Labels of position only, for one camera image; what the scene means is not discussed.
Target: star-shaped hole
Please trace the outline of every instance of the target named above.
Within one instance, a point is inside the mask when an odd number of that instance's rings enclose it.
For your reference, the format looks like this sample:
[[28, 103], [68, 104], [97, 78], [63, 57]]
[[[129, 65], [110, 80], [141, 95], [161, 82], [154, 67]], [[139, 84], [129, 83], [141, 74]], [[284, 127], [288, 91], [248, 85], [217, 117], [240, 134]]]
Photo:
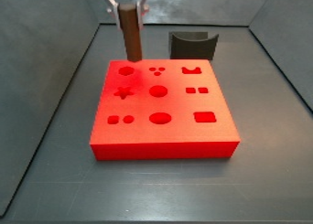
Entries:
[[119, 87], [119, 90], [114, 93], [114, 95], [121, 96], [121, 98], [125, 100], [127, 96], [134, 95], [134, 93], [131, 92], [131, 87], [127, 88]]

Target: shape hole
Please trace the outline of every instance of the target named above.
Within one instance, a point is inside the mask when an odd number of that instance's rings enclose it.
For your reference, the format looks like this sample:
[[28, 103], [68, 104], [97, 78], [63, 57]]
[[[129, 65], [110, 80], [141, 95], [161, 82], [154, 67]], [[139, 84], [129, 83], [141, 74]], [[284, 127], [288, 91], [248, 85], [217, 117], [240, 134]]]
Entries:
[[131, 92], [131, 87], [127, 88], [119, 87], [114, 95], [121, 96], [121, 98], [125, 100], [127, 96], [134, 95], [134, 93]]
[[198, 88], [198, 90], [200, 90], [200, 93], [209, 93], [208, 88]]
[[134, 74], [135, 69], [133, 67], [122, 67], [119, 69], [119, 74], [123, 76]]
[[134, 119], [135, 119], [135, 118], [134, 118], [134, 116], [127, 115], [127, 116], [125, 116], [125, 117], [123, 117], [123, 119], [122, 119], [122, 120], [123, 120], [123, 122], [125, 122], [125, 123], [127, 123], [127, 124], [129, 124], [129, 123], [131, 123], [131, 122], [134, 121]]
[[194, 69], [188, 69], [186, 67], [182, 67], [181, 71], [184, 74], [201, 74], [202, 73], [200, 67], [196, 67]]
[[217, 118], [214, 112], [194, 112], [194, 120], [197, 123], [216, 123]]
[[150, 95], [154, 97], [163, 97], [167, 94], [167, 88], [157, 85], [150, 88]]
[[107, 117], [107, 123], [109, 124], [118, 124], [119, 123], [119, 116], [111, 115]]
[[166, 112], [157, 112], [150, 116], [150, 121], [154, 124], [167, 124], [171, 122], [171, 115]]
[[196, 88], [186, 88], [186, 93], [196, 94]]

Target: square hole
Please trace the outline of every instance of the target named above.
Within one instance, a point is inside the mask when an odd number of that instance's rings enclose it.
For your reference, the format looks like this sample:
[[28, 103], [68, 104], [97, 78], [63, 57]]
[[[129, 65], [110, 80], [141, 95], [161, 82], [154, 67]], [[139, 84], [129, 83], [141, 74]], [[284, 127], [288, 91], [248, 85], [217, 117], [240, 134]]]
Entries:
[[186, 93], [194, 94], [196, 93], [196, 88], [186, 88]]

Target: red block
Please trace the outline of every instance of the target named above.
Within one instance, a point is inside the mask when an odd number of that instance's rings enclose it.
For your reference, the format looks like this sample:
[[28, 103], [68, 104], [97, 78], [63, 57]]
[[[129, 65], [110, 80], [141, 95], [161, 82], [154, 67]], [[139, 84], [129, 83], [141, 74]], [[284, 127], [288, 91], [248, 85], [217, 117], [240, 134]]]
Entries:
[[111, 61], [93, 127], [98, 160], [230, 157], [238, 143], [208, 60]]

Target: rectangular hole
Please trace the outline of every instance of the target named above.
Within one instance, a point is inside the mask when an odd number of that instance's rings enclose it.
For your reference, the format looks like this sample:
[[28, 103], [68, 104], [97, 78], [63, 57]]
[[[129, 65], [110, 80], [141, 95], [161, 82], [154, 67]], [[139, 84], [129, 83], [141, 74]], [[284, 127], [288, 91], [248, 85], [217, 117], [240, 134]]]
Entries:
[[200, 90], [200, 93], [209, 93], [209, 90], [205, 87], [198, 88], [198, 90]]
[[196, 88], [186, 88], [186, 93], [194, 94], [196, 93]]
[[197, 123], [216, 123], [217, 118], [214, 112], [194, 112], [194, 120]]

